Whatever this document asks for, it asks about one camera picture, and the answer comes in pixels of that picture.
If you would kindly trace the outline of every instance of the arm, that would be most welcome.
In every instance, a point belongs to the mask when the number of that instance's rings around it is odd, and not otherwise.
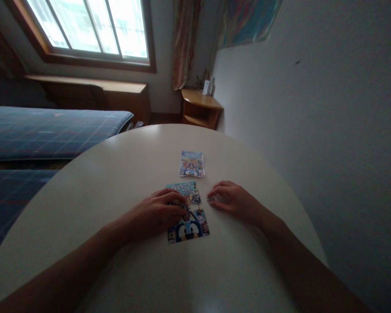
[[[142,236],[157,235],[182,218],[185,210],[166,205],[174,200],[186,202],[172,189],[163,189],[147,197],[1,301],[0,312],[73,311],[124,245],[144,239]]]
[[[217,195],[226,195],[225,201],[215,201]],[[242,187],[230,181],[222,181],[213,187],[208,197],[212,207],[256,226],[263,232],[275,264],[302,312],[369,312],[295,237],[284,221]]]

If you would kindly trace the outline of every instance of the white wall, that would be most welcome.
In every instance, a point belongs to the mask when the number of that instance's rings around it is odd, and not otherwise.
[[[268,39],[219,50],[214,76],[219,130],[266,157],[330,268],[391,312],[391,1],[284,0]]]
[[[46,64],[0,0],[0,30],[31,73],[149,83],[153,112],[180,112],[180,92],[172,90],[173,1],[151,0],[157,73]]]

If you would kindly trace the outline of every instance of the corner shelf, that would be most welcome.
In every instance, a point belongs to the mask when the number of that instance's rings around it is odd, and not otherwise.
[[[184,115],[184,118],[197,126],[211,128],[208,120],[201,119],[199,117],[189,117],[188,115]]]
[[[215,129],[223,107],[212,97],[201,94],[196,90],[181,90],[184,99],[184,124],[197,125]]]

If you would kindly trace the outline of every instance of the poster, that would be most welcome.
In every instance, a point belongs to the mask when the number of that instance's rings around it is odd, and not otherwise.
[[[266,38],[282,0],[225,0],[218,48]]]

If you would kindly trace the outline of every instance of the colorful card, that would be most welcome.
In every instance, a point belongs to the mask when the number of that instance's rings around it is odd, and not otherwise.
[[[182,151],[179,176],[204,176],[203,152]]]
[[[178,243],[210,234],[204,210],[188,211],[175,226],[168,229],[168,243]]]
[[[197,190],[195,181],[194,182],[183,182],[183,183],[170,184],[170,185],[166,185],[166,187],[178,191],[180,194],[182,194],[187,199],[188,203],[191,203],[191,204],[200,204],[201,203],[200,193]]]
[[[177,243],[209,235],[210,231],[204,210],[200,208],[201,198],[196,182],[175,183],[166,185],[166,187],[178,191],[190,205],[179,203],[177,200],[171,203],[186,209],[187,213],[175,226],[168,229],[168,242]]]

